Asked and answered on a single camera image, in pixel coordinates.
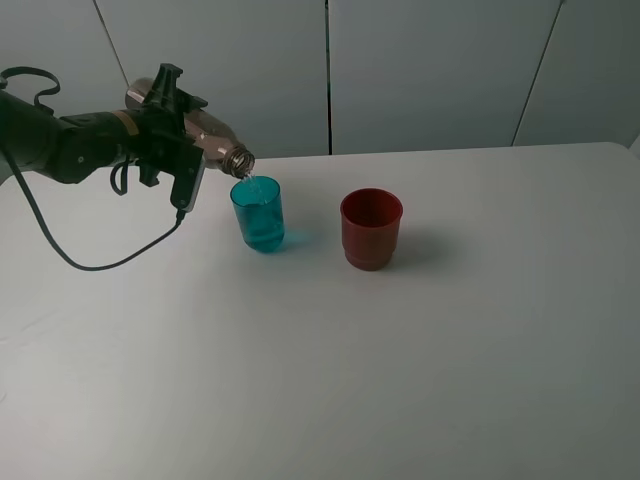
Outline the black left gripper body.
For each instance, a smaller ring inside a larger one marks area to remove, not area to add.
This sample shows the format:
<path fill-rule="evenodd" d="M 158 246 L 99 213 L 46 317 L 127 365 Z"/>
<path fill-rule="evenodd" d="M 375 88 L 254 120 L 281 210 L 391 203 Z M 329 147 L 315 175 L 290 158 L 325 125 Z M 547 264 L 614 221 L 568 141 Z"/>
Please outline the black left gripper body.
<path fill-rule="evenodd" d="M 172 176 L 173 161 L 182 148 L 197 147 L 185 127 L 187 113 L 172 113 L 145 106 L 144 102 L 131 102 L 130 110 L 141 135 L 135 153 L 139 181 L 145 186 L 156 186 L 160 173 Z"/>

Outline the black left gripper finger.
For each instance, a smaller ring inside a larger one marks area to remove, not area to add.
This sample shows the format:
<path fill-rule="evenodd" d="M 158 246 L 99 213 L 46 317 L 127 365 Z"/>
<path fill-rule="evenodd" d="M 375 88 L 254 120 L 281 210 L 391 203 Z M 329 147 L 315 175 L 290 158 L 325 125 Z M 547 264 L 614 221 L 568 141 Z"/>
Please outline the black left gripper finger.
<path fill-rule="evenodd" d="M 170 63 L 162 63 L 147 92 L 144 105 L 151 105 L 172 113 L 190 113 L 204 109 L 208 102 L 198 96 L 190 95 L 177 87 L 177 81 L 183 70 Z"/>

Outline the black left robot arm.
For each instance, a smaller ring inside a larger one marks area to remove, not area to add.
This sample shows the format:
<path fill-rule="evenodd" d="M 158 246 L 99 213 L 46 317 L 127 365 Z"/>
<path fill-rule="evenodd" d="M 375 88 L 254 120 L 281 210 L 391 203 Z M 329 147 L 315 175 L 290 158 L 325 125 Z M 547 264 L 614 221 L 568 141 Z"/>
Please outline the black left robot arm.
<path fill-rule="evenodd" d="M 169 173 L 175 155 L 194 141 L 186 132 L 185 116 L 208 103 L 177 87 L 183 73 L 163 63 L 155 78 L 143 78 L 127 92 L 120 110 L 57 117 L 43 96 L 60 92 L 52 73 L 35 67 L 11 67 L 1 72 L 1 146 L 22 171 L 33 171 L 62 184 L 77 184 L 95 170 L 125 162 L 139 165 L 139 181 L 158 184 Z M 54 83 L 35 94 L 30 103 L 7 92 L 9 80 L 36 76 Z"/>

